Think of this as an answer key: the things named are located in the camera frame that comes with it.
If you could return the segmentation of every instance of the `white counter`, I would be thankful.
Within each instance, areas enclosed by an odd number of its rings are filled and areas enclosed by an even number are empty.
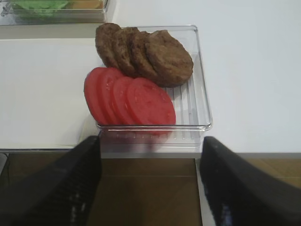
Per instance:
[[[214,121],[207,135],[239,153],[301,153],[300,8],[299,0],[118,0],[113,22],[196,25]]]

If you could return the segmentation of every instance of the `brown patty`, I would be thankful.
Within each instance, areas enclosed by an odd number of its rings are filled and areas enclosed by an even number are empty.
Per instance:
[[[107,67],[119,68],[118,63],[115,60],[111,42],[115,32],[119,30],[121,30],[121,27],[112,23],[105,23],[96,29],[96,50]]]
[[[149,61],[168,86],[182,85],[191,77],[193,61],[190,54],[167,30],[149,35],[145,47]]]
[[[128,40],[130,40],[137,32],[139,31],[136,27],[123,28],[114,34],[114,39],[112,40],[115,59],[120,70],[132,78],[140,77],[140,75],[131,62],[128,50]]]
[[[145,39],[149,35],[147,32],[138,32],[129,40],[131,61],[141,76],[152,80],[159,86],[164,86],[163,78],[154,70],[146,56]]]

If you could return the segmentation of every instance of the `tomato slice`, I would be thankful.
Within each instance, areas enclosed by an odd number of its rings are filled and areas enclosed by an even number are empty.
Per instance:
[[[174,106],[169,95],[148,79],[136,78],[128,86],[127,106],[139,124],[175,124]]]
[[[89,108],[89,111],[93,118],[100,125],[107,125],[108,121],[106,120],[103,110],[99,105],[99,98],[97,94],[97,83],[98,79],[107,69],[104,67],[97,67],[93,69],[86,77],[84,83],[84,94],[85,99]]]
[[[126,125],[134,125],[133,117],[128,113],[126,103],[126,93],[128,86],[134,79],[130,77],[122,77],[118,79],[113,86],[111,92],[112,106],[116,115],[121,119],[121,122]]]
[[[99,104],[103,109],[106,120],[111,125],[121,124],[121,120],[115,114],[111,105],[111,89],[113,88],[115,81],[123,76],[124,75],[120,70],[116,68],[108,68],[98,80]]]

